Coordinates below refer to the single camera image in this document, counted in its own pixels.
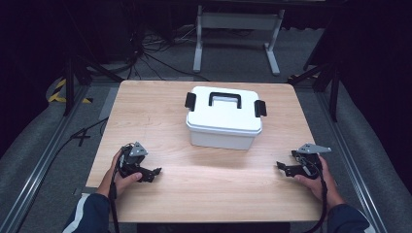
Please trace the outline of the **white plastic storage box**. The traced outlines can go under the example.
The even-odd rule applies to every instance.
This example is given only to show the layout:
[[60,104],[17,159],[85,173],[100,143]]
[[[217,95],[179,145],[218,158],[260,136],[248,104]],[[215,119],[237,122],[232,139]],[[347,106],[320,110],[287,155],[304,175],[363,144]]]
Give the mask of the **white plastic storage box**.
[[236,130],[189,126],[190,142],[194,146],[229,150],[248,150],[260,132],[260,128],[258,130]]

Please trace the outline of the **aluminium floor rail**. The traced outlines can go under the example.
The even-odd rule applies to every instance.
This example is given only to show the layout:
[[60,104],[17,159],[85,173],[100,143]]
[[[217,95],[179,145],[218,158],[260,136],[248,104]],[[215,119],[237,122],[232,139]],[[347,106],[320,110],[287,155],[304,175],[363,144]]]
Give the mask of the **aluminium floor rail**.
[[361,175],[361,171],[358,168],[356,161],[353,158],[352,153],[345,141],[345,138],[341,132],[341,129],[337,122],[335,122],[329,114],[328,102],[326,97],[317,92],[315,94],[321,109],[326,117],[328,126],[332,131],[332,135],[337,142],[337,150],[340,152],[343,160],[343,164],[354,187],[354,190],[360,200],[363,211],[369,219],[370,223],[374,227],[376,233],[388,233],[388,230],[375,206],[375,203],[370,195],[369,189],[364,182]]
[[41,184],[47,175],[52,163],[57,155],[63,134],[68,128],[70,120],[80,107],[83,98],[88,92],[88,86],[79,86],[74,95],[72,109],[67,116],[63,116],[56,125],[45,149],[42,151],[35,166],[24,180],[18,197],[13,206],[8,211],[4,221],[0,224],[0,233],[17,233],[28,215],[38,194]]

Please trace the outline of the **black tape cross mark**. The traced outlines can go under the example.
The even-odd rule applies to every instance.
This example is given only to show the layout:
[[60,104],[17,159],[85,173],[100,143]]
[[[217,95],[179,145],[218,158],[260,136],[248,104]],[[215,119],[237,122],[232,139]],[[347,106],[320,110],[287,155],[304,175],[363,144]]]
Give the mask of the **black tape cross mark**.
[[81,147],[86,139],[89,139],[90,136],[87,134],[87,130],[85,128],[81,129],[80,131],[74,133],[70,139],[71,140],[78,140],[78,146]]

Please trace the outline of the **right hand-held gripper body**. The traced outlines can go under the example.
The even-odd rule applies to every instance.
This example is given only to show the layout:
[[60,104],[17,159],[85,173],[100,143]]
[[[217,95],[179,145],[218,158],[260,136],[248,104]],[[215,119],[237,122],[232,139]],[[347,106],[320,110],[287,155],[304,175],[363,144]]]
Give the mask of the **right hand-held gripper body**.
[[331,152],[331,148],[310,143],[292,151],[292,157],[298,162],[297,166],[300,166],[304,171],[304,175],[301,176],[315,180],[321,174],[323,165],[319,155],[324,152]]

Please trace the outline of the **yellow black floor tape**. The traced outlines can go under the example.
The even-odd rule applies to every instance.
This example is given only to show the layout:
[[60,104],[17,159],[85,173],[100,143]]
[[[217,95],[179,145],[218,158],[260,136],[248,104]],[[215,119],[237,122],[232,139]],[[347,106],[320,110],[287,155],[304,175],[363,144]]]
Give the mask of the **yellow black floor tape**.
[[51,95],[48,98],[48,101],[51,102],[59,102],[59,103],[65,103],[66,98],[64,96],[61,96],[60,93],[63,90],[63,88],[66,85],[66,80],[64,78],[61,78],[55,85]]

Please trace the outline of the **white metal table frame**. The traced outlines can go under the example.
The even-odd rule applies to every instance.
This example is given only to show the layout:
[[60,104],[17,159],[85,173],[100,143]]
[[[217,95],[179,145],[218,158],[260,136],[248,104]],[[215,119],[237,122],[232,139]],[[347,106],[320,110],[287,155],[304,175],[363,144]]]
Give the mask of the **white metal table frame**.
[[280,75],[280,68],[276,60],[274,47],[284,19],[284,10],[279,10],[274,15],[266,14],[240,14],[240,13],[210,13],[203,7],[197,7],[196,16],[196,46],[192,70],[194,73],[201,71],[202,63],[202,30],[207,29],[245,29],[271,31],[271,39],[263,45],[266,57],[274,76]]

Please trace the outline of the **black tripod stand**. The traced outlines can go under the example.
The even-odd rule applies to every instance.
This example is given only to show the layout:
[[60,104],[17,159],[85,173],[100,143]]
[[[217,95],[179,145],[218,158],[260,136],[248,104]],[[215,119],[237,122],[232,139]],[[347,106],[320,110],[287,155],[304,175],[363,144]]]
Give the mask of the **black tripod stand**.
[[339,91],[339,66],[336,62],[326,63],[316,66],[300,75],[291,75],[287,79],[287,83],[296,85],[309,78],[316,77],[312,84],[312,89],[315,92],[324,92],[326,88],[330,87],[330,95],[328,100],[328,112],[331,119],[337,121],[337,98]]
[[67,117],[75,106],[75,80],[80,85],[90,85],[92,78],[87,67],[93,68],[98,73],[110,80],[121,83],[122,78],[109,71],[98,63],[92,62],[77,54],[68,55],[65,60],[64,78],[66,80],[66,104],[64,116]]

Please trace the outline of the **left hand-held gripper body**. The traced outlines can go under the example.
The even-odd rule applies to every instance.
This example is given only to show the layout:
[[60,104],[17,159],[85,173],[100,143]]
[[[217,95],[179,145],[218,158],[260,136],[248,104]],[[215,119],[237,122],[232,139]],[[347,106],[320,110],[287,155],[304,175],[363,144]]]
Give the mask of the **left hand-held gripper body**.
[[141,166],[141,162],[145,159],[147,154],[148,152],[138,142],[123,146],[121,148],[118,162],[120,175],[125,178],[139,172],[144,178],[152,178],[154,172]]

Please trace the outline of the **person's left hand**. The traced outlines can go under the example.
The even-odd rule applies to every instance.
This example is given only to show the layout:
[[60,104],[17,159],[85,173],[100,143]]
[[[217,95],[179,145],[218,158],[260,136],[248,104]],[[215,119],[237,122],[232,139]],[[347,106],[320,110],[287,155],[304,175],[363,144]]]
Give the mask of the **person's left hand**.
[[141,173],[134,173],[128,177],[123,178],[121,175],[115,172],[117,167],[120,151],[118,151],[112,160],[110,168],[105,173],[102,182],[97,187],[96,192],[103,196],[109,197],[111,183],[116,185],[117,196],[120,196],[131,184],[137,183],[143,177]]

